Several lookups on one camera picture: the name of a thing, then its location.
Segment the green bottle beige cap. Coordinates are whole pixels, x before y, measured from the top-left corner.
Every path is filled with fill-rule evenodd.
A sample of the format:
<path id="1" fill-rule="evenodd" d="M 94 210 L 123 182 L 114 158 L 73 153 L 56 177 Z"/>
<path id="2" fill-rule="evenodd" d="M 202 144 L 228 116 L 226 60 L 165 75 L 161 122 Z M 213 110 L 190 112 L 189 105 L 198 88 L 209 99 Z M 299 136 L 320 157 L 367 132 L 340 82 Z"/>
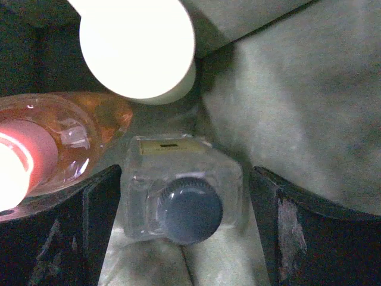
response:
<path id="1" fill-rule="evenodd" d="M 195 32 L 173 1 L 70 1 L 91 73 L 110 91 L 142 104 L 175 102 L 196 78 Z"/>

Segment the green canvas bag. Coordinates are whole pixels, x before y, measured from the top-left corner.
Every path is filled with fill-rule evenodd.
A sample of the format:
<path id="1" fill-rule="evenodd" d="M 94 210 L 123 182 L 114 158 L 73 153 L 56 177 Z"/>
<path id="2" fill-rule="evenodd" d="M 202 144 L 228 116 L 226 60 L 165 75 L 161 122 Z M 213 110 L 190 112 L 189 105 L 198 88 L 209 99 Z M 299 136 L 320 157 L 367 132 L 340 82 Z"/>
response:
<path id="1" fill-rule="evenodd" d="M 255 31 L 267 1 L 183 2 L 201 48 L 193 90 L 133 104 L 129 133 L 94 172 L 121 163 L 134 135 L 193 133 L 239 161 L 246 186 L 264 166 L 380 215 L 380 1 L 311 1 Z M 105 90 L 83 61 L 79 20 L 66 1 L 1 1 L 1 96 Z M 119 209 L 98 285 L 271 285 L 244 194 L 240 227 L 189 247 L 128 242 Z"/>

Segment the orange bottle pink cap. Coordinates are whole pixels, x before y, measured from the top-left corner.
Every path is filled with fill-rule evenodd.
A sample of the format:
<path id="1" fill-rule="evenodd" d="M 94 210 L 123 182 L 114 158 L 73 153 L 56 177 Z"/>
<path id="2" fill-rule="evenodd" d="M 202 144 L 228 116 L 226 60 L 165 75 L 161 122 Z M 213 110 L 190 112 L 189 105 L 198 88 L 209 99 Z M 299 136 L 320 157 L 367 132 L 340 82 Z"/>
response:
<path id="1" fill-rule="evenodd" d="M 1 98 L 1 210 L 85 179 L 132 117 L 127 99 L 104 92 Z"/>

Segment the short clear yellow bottle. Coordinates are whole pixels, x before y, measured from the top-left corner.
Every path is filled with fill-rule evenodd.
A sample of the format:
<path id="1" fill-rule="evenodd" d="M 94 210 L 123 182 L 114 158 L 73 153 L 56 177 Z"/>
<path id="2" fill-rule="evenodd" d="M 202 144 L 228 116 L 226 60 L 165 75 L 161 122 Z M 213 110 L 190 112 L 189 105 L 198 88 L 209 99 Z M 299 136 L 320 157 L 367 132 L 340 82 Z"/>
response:
<path id="1" fill-rule="evenodd" d="M 242 216 L 242 168 L 200 137 L 135 136 L 121 176 L 121 224 L 128 239 L 205 241 Z"/>

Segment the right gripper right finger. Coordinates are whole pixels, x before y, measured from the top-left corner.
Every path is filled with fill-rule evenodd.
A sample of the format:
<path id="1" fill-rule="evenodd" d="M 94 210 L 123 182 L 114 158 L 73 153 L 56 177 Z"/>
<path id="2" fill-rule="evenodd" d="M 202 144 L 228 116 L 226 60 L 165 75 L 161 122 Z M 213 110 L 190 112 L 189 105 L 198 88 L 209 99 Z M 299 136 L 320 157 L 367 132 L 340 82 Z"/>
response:
<path id="1" fill-rule="evenodd" d="M 271 285 L 379 285 L 380 216 L 255 166 L 249 192 Z"/>

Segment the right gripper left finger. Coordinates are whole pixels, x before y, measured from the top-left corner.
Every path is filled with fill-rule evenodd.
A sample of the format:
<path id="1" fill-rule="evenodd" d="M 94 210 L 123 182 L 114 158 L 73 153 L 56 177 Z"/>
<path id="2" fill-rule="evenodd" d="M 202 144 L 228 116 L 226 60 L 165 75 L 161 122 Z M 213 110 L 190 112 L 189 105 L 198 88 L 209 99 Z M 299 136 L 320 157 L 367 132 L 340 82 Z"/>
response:
<path id="1" fill-rule="evenodd" d="M 121 167 L 1 212 L 1 285 L 97 285 Z"/>

